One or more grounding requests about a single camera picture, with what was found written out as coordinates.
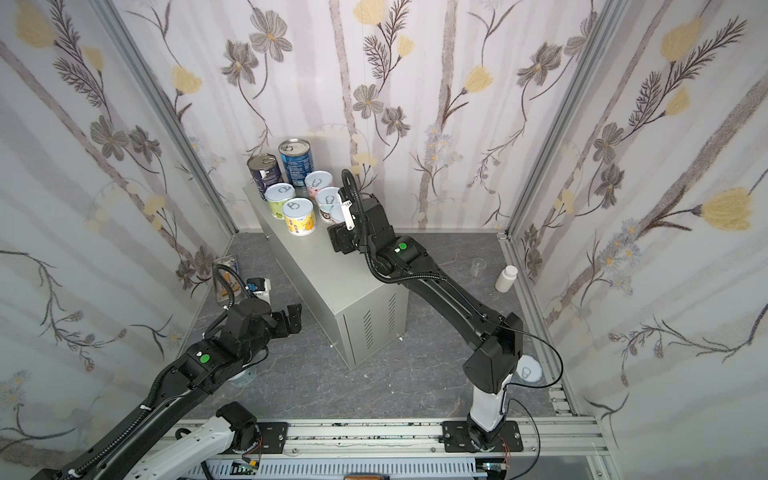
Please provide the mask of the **white brown label can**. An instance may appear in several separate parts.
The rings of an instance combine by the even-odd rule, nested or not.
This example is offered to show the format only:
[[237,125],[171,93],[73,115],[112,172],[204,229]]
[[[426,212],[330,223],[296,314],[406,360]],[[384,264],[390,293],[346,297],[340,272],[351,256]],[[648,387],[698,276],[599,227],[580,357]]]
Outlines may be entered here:
[[332,209],[334,206],[340,205],[342,202],[339,195],[338,187],[326,187],[319,190],[315,196],[315,203],[319,208],[319,212],[323,221],[329,224],[333,224]]

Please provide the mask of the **yellow label can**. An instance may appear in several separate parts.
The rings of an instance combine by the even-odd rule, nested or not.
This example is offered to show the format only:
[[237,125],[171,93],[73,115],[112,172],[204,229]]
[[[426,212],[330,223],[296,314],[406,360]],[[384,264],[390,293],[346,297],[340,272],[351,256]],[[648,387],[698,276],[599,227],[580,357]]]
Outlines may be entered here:
[[294,236],[307,236],[314,232],[316,220],[314,204],[306,198],[294,198],[282,206],[282,214],[288,231]]

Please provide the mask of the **pink label can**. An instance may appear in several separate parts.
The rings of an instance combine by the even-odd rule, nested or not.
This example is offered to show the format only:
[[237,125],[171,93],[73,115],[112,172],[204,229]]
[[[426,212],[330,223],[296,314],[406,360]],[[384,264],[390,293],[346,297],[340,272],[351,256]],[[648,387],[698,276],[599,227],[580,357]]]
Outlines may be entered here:
[[323,170],[309,173],[305,177],[304,183],[311,199],[315,199],[320,190],[334,186],[332,174]]

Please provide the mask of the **green label can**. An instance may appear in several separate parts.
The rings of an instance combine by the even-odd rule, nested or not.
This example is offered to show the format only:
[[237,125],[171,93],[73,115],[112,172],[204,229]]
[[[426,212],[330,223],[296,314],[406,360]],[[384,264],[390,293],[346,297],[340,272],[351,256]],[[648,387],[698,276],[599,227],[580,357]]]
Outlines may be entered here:
[[295,188],[289,183],[276,183],[266,189],[264,197],[272,216],[283,219],[283,205],[295,197]]

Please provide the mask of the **blue label tall can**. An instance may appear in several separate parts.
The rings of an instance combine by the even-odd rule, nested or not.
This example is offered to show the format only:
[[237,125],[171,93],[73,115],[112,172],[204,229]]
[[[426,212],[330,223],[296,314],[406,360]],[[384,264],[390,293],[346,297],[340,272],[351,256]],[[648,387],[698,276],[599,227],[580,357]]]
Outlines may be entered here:
[[278,151],[289,182],[294,187],[305,188],[307,176],[314,171],[310,143],[299,138],[287,139]]

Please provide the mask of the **dark navy tall can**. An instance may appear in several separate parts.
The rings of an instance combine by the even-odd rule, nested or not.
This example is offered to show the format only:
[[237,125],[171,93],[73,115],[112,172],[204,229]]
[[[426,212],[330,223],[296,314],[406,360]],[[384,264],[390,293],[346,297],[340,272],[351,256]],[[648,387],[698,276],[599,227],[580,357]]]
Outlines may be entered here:
[[246,166],[262,199],[266,198],[266,191],[269,187],[283,182],[277,158],[270,153],[252,155],[247,160]]

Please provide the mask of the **teal label can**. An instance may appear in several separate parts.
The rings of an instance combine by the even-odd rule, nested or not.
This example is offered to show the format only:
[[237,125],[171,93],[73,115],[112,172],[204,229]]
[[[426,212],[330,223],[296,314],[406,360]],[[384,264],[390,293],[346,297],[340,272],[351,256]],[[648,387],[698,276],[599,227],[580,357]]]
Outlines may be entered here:
[[255,376],[255,367],[251,366],[248,369],[244,369],[242,372],[231,377],[229,382],[235,387],[244,388],[253,382]]

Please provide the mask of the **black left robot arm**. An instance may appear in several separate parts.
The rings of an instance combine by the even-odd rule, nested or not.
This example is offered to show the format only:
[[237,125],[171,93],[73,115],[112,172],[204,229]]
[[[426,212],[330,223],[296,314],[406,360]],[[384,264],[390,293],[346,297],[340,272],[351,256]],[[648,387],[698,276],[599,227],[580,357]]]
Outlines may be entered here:
[[216,264],[214,277],[225,287],[224,312],[167,365],[145,399],[93,447],[60,469],[43,468],[36,479],[123,479],[182,417],[231,378],[258,364],[273,339],[296,335],[302,306],[274,310],[231,268]]

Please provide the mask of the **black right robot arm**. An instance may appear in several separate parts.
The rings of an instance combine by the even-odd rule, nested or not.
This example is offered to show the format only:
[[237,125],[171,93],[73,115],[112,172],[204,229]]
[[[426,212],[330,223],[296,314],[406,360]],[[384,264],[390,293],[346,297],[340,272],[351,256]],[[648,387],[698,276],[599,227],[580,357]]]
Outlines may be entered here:
[[370,195],[363,197],[355,175],[341,173],[340,197],[344,222],[328,228],[331,245],[344,255],[359,252],[373,277],[384,284],[402,285],[420,296],[459,333],[472,348],[463,371],[473,385],[473,400],[463,431],[445,433],[459,450],[491,451],[501,444],[509,452],[504,435],[508,396],[519,385],[524,337],[557,349],[541,337],[526,332],[514,313],[503,315],[483,304],[447,275],[414,238],[399,235],[384,207]]

